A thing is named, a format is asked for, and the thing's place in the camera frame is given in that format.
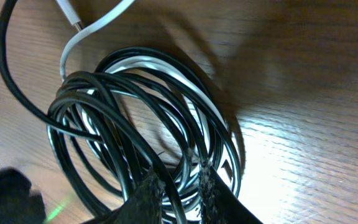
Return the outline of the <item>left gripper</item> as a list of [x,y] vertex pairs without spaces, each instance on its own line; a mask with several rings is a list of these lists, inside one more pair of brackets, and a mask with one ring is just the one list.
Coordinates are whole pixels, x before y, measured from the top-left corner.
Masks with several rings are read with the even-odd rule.
[[31,181],[13,167],[0,169],[0,223],[43,223],[45,204]]

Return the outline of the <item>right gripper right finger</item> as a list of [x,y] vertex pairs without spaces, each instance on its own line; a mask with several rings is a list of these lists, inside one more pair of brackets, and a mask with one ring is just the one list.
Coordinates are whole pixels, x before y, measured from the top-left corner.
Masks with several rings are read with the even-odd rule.
[[262,224],[223,182],[215,169],[204,162],[200,170],[201,223]]

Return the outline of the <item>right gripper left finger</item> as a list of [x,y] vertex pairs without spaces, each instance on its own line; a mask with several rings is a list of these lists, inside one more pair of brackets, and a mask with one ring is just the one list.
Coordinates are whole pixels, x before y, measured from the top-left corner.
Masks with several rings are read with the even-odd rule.
[[85,224],[159,224],[162,222],[162,194],[165,184],[150,168],[134,194],[119,208]]

